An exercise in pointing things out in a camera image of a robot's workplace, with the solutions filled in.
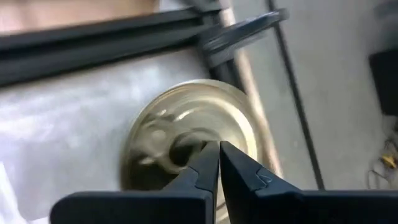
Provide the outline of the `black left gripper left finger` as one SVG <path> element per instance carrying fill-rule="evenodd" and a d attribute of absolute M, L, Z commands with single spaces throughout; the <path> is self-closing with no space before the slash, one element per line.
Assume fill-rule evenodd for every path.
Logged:
<path fill-rule="evenodd" d="M 161 190 L 76 192 L 50 211 L 50 224 L 215 224 L 220 144 L 206 143 Z"/>

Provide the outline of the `black floor equipment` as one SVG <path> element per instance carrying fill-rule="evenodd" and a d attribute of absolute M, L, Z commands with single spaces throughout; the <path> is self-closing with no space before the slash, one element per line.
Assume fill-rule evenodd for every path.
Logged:
<path fill-rule="evenodd" d="M 381 110 L 389 116 L 398 116 L 398 48 L 369 56 Z"/>

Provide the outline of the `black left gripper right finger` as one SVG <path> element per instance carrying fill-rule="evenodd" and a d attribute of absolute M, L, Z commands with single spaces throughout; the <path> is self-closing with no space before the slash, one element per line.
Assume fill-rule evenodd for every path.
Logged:
<path fill-rule="evenodd" d="M 231 224 L 398 224 L 398 191 L 300 190 L 226 141 L 220 171 Z"/>

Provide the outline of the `black aluminium table frame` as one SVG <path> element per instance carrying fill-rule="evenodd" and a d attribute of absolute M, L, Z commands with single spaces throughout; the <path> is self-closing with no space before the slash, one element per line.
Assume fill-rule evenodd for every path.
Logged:
<path fill-rule="evenodd" d="M 235 52 L 288 17 L 285 9 L 223 26 L 220 7 L 195 8 L 0 37 L 0 86 L 29 82 L 126 58 L 195 47 L 210 78 L 243 84 Z"/>

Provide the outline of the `yellow floor object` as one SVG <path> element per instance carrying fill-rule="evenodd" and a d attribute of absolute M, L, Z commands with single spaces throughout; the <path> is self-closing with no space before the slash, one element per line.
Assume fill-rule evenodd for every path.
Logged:
<path fill-rule="evenodd" d="M 398 163 L 392 154 L 384 154 L 380 157 L 381 162 L 388 169 L 394 170 L 398 168 Z"/>

